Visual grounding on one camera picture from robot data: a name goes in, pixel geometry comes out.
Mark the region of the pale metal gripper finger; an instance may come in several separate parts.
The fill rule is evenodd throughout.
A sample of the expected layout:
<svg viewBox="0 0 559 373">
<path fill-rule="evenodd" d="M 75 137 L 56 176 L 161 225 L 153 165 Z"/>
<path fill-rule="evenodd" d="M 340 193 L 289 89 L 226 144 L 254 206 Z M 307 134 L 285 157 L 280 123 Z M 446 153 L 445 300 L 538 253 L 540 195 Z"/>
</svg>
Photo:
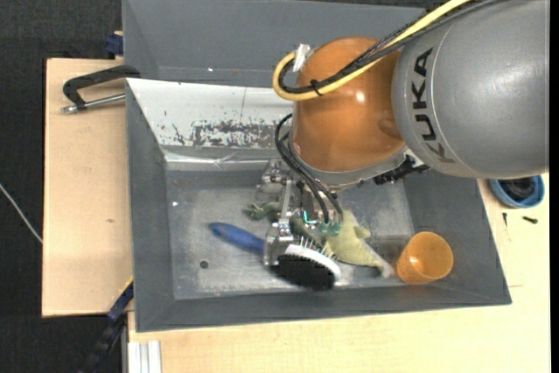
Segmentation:
<svg viewBox="0 0 559 373">
<path fill-rule="evenodd" d="M 279 256 L 284 254 L 292 243 L 292 230 L 288 219 L 272 223 L 265 237 L 263 262 L 267 267 L 279 264 Z"/>
</svg>

